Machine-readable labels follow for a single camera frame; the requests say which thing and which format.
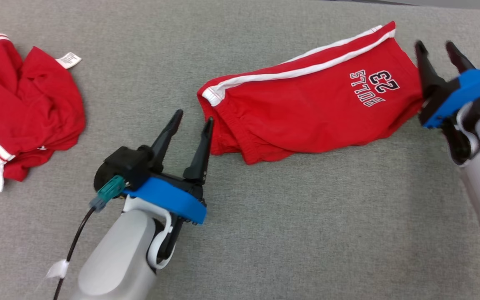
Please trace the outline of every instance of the red and white garment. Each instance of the red and white garment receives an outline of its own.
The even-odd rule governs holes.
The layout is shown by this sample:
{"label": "red and white garment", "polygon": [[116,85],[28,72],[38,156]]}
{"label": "red and white garment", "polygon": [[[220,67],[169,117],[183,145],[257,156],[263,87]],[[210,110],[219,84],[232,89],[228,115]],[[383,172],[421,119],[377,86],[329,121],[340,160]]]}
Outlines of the red and white garment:
{"label": "red and white garment", "polygon": [[387,138],[419,111],[418,70],[377,26],[277,66],[207,82],[197,96],[215,128],[211,153],[247,164]]}
{"label": "red and white garment", "polygon": [[55,150],[68,150],[84,130],[82,99],[71,74],[33,47],[22,61],[0,34],[0,191],[22,181]]}

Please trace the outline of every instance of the gray tablecloth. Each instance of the gray tablecloth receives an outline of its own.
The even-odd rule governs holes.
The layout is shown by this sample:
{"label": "gray tablecloth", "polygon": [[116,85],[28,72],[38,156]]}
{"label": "gray tablecloth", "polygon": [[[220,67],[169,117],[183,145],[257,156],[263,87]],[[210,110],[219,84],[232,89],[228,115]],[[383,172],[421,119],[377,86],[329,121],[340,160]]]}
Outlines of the gray tablecloth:
{"label": "gray tablecloth", "polygon": [[[94,196],[103,159],[151,143],[185,118],[166,156],[181,174],[198,144],[195,93],[207,80],[272,66],[395,20],[411,59],[428,46],[455,76],[446,40],[480,66],[480,11],[327,1],[0,0],[0,32],[22,55],[72,51],[86,131],[67,152],[0,193],[0,300],[52,298],[63,259]],[[204,226],[185,226],[153,299],[480,299],[480,230],[438,131],[408,121],[363,147],[245,165],[211,157]],[[118,217],[113,201],[76,247],[61,299]]]}

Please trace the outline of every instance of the printed logo on shorts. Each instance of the printed logo on shorts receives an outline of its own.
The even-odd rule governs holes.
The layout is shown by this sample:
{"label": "printed logo on shorts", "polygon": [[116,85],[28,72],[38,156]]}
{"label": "printed logo on shorts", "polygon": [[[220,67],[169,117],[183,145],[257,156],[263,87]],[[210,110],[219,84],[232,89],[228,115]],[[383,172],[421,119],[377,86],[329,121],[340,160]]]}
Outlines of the printed logo on shorts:
{"label": "printed logo on shorts", "polygon": [[392,79],[390,72],[385,70],[376,72],[370,76],[366,75],[365,70],[360,70],[349,74],[349,78],[358,80],[352,82],[351,86],[356,89],[355,95],[357,95],[358,100],[368,107],[385,101],[385,99],[379,97],[379,94],[400,88],[398,83]]}

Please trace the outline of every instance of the white tag on cable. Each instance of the white tag on cable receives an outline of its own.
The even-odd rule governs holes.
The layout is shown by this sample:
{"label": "white tag on cable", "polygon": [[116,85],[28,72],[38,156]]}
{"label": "white tag on cable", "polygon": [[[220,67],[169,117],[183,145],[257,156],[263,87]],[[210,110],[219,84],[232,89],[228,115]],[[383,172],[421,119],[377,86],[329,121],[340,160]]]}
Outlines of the white tag on cable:
{"label": "white tag on cable", "polygon": [[58,63],[60,63],[61,66],[63,66],[65,69],[69,69],[73,67],[74,65],[78,64],[80,61],[82,61],[81,57],[78,57],[74,53],[69,52],[65,56],[55,59]]}
{"label": "white tag on cable", "polygon": [[58,262],[55,262],[49,268],[49,271],[47,275],[45,276],[46,278],[64,278],[66,277],[66,272],[68,271],[68,266],[70,265],[70,262],[68,260],[59,260]]}

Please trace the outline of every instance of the teal connector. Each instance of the teal connector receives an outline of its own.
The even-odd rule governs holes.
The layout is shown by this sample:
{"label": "teal connector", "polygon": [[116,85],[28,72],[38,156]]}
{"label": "teal connector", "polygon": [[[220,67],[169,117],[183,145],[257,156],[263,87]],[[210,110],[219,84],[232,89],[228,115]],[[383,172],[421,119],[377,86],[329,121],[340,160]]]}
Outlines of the teal connector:
{"label": "teal connector", "polygon": [[120,196],[124,188],[125,179],[120,175],[115,175],[97,191],[97,196],[90,201],[90,207],[95,208],[95,212],[99,213],[112,198]]}

